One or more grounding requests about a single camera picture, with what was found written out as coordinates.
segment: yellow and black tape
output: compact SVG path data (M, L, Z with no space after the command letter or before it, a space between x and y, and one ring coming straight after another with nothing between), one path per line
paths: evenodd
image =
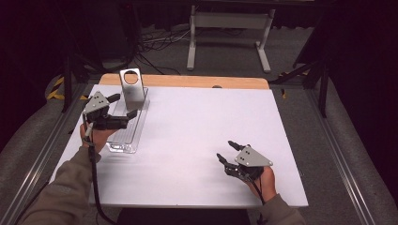
M64 76L60 75L58 80L56 81L56 83L53 86L53 89L51 90L50 94L47 96L47 99L60 99L60 100L64 100L65 96L64 95L59 95L57 94L59 87L61 86L61 84L64 82ZM80 96L80 100L87 100L88 96Z

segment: person's left hand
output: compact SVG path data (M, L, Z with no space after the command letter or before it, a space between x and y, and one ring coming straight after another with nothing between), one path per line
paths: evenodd
M102 148L105 146L109 136L111 136L115 132L117 132L117 129L104 129L104 130L93 129L91 135L93 137L93 140L91 140L91 142L94 142L94 146L97 153L99 153L100 150L102 150ZM82 139L85 136L84 124L80 125L80 136L82 137ZM89 147L87 142L83 142L82 146L86 148Z

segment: metal rail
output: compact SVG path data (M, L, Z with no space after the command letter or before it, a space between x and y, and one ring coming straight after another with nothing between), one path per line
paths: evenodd
M347 189L351 201L354 204L358 217L360 218L360 222L366 225L375 224L372 214L362 197L357 181L354 178L354 175L352 174L347 162L345 161L344 154L339 144L337 143L336 138L334 137L333 131L329 126L328 120L326 118L323 118L321 112L318 110L317 98L315 96L314 90L306 90L306 94L311 102L311 106L316 114L316 117L318 118L319 123L325 131L325 135L329 140L330 152L333 156L334 162L336 163L337 169L339 170L339 173L343 178L345 188Z
M55 126L47 139L44 146L41 148L41 151L34 162L32 168L27 173L26 177L23 180L23 184L15 195L11 205L8 207L8 210L3 215L0 220L0 224L2 225L11 225L16 222L18 215L22 212L26 201L28 200L30 194L32 193L33 188L35 187L38 179L41 176L41 173L47 164L47 161L54 150L54 145L57 142L60 131L63 126L66 124L68 119L70 118L71 112L73 111L74 106L79 101L79 97L82 95L85 89L85 84L78 83L76 84L76 89L73 93L73 101L70 104L70 107L64 112L61 113L59 118L57 119Z

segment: dark background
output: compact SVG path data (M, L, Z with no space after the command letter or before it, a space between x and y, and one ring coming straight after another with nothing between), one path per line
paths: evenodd
M354 6L340 19L331 12L320 17L305 9L283 9L277 11L273 25L317 27L299 63L323 57L330 46L334 50L330 77L397 202L398 37L394 27L398 18L387 1L358 1ZM78 53L99 65L107 58L128 57L134 53L136 32L129 2L3 1L0 8L1 150L20 125L46 103L44 91L64 70L66 55ZM187 22L187 6L169 9L141 6L137 17L142 25L164 29ZM301 15L301 20L292 16L295 14ZM82 64L73 63L75 68ZM84 70L76 71L80 81L88 76Z

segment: desk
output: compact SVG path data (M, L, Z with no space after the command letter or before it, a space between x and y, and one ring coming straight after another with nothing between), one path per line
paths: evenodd
M227 141L250 143L274 162L276 188L291 206L308 205L296 162L286 138L272 91L263 79L165 76L166 80L196 86L227 86L223 80L262 89L150 86L162 76L144 75L150 98L144 129L135 154L101 151L98 163L101 203L122 207L251 208L260 202L240 180L227 176L216 154L234 163L237 155ZM104 75L104 96L120 93L117 75ZM71 135L57 168L81 145L79 129Z

